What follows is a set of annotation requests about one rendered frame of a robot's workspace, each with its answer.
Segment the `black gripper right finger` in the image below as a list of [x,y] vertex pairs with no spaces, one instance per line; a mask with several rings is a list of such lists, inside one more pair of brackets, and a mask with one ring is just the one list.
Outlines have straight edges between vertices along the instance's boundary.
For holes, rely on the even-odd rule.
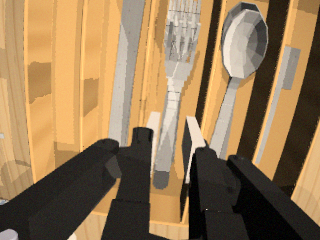
[[248,158],[218,158],[196,117],[186,116],[182,156],[189,239],[320,240],[320,226]]

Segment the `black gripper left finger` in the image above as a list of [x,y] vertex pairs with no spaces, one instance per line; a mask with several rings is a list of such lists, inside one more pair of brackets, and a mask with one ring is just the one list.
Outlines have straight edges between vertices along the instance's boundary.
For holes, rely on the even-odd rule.
[[133,128],[130,146],[100,139],[0,205],[0,240],[68,240],[117,178],[100,240],[149,240],[160,114],[151,111],[146,127]]

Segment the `silver fork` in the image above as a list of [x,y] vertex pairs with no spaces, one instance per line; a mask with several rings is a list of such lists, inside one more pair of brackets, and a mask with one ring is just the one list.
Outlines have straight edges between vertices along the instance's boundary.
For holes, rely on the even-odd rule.
[[[173,31],[174,31],[174,25],[175,25],[175,16],[176,16],[176,6],[177,6],[177,0],[173,0],[173,8],[172,8],[172,14],[171,14],[171,19],[174,19],[174,24],[173,24]],[[180,15],[179,15],[179,20],[183,21],[184,18],[184,7],[185,7],[185,0],[181,1],[181,9],[180,9]],[[187,16],[187,25],[186,25],[186,30],[188,26],[188,21],[191,22],[192,19],[192,8],[193,8],[193,0],[189,1],[189,9],[188,9],[188,16]],[[197,23],[199,23],[200,20],[200,9],[201,9],[201,0],[197,0],[197,10],[196,10],[196,18],[195,18],[195,27],[194,27],[194,36],[195,36],[195,31],[197,27]],[[172,39],[173,39],[173,31],[172,31]],[[181,98],[181,93],[180,93],[180,98]],[[179,98],[178,102],[178,112],[177,112],[177,122],[176,122],[176,128],[175,128],[175,138],[174,138],[174,143],[173,143],[173,153],[172,153],[172,159],[171,159],[171,165],[174,163],[174,157],[175,157],[175,151],[176,151],[176,140],[177,140],[177,128],[178,128],[178,122],[179,122],[179,110],[180,110],[180,103],[181,99]]]
[[190,31],[192,22],[188,21],[187,32],[184,41],[184,47],[182,52],[181,62],[177,61],[179,44],[181,38],[181,30],[183,21],[179,20],[178,33],[176,37],[176,44],[174,49],[173,61],[169,60],[170,49],[171,49],[171,40],[172,40],[172,30],[173,30],[174,19],[170,19],[168,40],[165,54],[165,73],[166,78],[168,78],[168,106],[166,109],[166,116],[164,118],[163,132],[161,134],[161,141],[158,150],[158,157],[156,159],[156,166],[153,176],[153,187],[155,189],[163,190],[168,187],[169,177],[170,177],[170,168],[171,168],[171,159],[173,153],[173,143],[175,138],[175,128],[177,122],[177,112],[178,112],[178,102],[180,98],[180,93],[182,87],[184,87],[184,81],[187,81],[187,77],[190,76],[190,70],[193,68],[193,62],[196,52],[196,46],[199,36],[199,31],[201,23],[197,23],[195,36],[193,40],[192,50],[190,54],[189,63],[186,63],[186,55],[188,42],[190,37]]
[[[171,13],[172,13],[172,3],[173,3],[173,0],[170,0],[169,9],[168,9],[168,15],[167,15],[167,23],[166,23],[166,28],[165,28],[164,45],[163,45],[163,47],[165,47],[164,54],[166,54],[169,25],[170,25]],[[180,4],[181,4],[181,0],[178,0],[176,16],[175,16],[175,25],[174,25],[174,31],[173,31],[173,39],[171,41],[171,49],[170,49],[170,57],[169,57],[169,60],[171,60],[171,61],[173,61],[174,49],[175,49],[175,44],[176,44],[176,37],[177,37],[177,33],[178,33]],[[183,52],[183,47],[184,47],[184,41],[185,41],[185,35],[186,35],[188,4],[189,4],[189,0],[186,0],[184,18],[183,18],[183,26],[182,26],[182,33],[181,33],[181,40],[180,40],[178,59],[177,59],[177,61],[179,61],[179,62],[181,62],[182,52]],[[193,2],[192,19],[191,19],[192,26],[191,26],[191,31],[190,31],[190,37],[189,37],[187,55],[186,55],[186,61],[185,62],[187,62],[187,56],[189,57],[190,50],[192,50],[193,37],[194,37],[194,27],[195,27],[195,18],[196,18],[196,5],[197,5],[197,1],[194,1]],[[161,138],[161,133],[162,133],[162,130],[163,130],[163,123],[164,123],[164,118],[165,118],[165,114],[166,114],[166,107],[167,107],[167,104],[168,104],[168,93],[169,92],[168,92],[168,85],[167,85],[167,91],[166,91],[166,94],[165,94],[165,101],[164,101],[164,109],[162,111],[161,127],[160,127],[160,130],[159,130],[159,138],[158,138],[158,142],[157,142],[156,156],[155,156],[155,159],[154,159],[153,172],[155,171],[156,159],[157,159],[157,154],[158,154],[158,147],[160,145],[160,138]]]

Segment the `grey mug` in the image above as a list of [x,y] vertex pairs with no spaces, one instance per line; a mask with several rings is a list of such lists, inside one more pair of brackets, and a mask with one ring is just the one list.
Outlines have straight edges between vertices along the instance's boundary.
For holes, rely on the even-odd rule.
[[73,233],[68,240],[76,240],[75,234]]

